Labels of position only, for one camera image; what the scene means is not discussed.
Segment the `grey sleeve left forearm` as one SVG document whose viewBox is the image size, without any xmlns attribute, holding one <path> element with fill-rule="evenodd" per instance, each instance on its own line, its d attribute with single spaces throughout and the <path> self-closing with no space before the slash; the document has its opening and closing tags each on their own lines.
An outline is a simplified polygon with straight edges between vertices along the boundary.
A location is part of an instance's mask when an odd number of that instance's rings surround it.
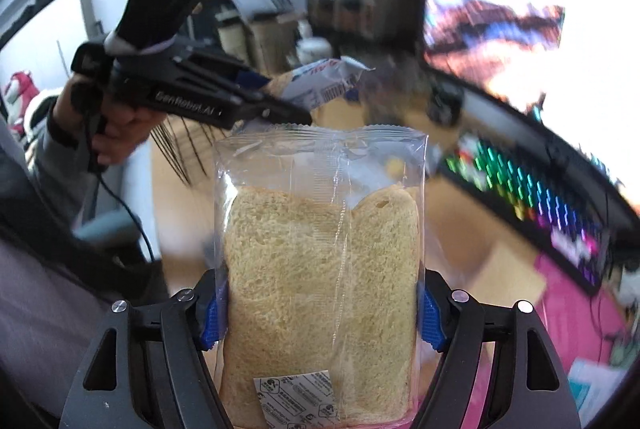
<svg viewBox="0 0 640 429">
<path fill-rule="evenodd" d="M 90 175 L 77 163 L 78 139 L 56 122 L 50 108 L 36 144 L 35 158 L 29 165 L 23 148 L 1 117 L 1 155 L 19 177 L 34 186 L 39 201 L 55 220 L 65 227 L 75 227 L 91 186 Z"/>
</svg>

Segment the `person's left hand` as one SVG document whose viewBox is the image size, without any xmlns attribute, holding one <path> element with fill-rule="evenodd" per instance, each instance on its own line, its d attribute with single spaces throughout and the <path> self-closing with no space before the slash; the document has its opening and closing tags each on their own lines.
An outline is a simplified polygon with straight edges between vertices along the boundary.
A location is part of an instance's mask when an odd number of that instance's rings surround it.
<svg viewBox="0 0 640 429">
<path fill-rule="evenodd" d="M 72 104 L 72 92 L 77 85 L 94 87 L 89 78 L 73 75 L 66 82 L 53 108 L 55 123 L 76 138 L 84 131 L 84 119 Z M 103 134 L 92 137 L 92 149 L 98 154 L 98 163 L 102 166 L 124 162 L 166 118 L 165 113 L 149 108 L 130 108 L 111 96 L 103 98 L 100 114 L 106 118 L 107 124 Z"/>
</svg>

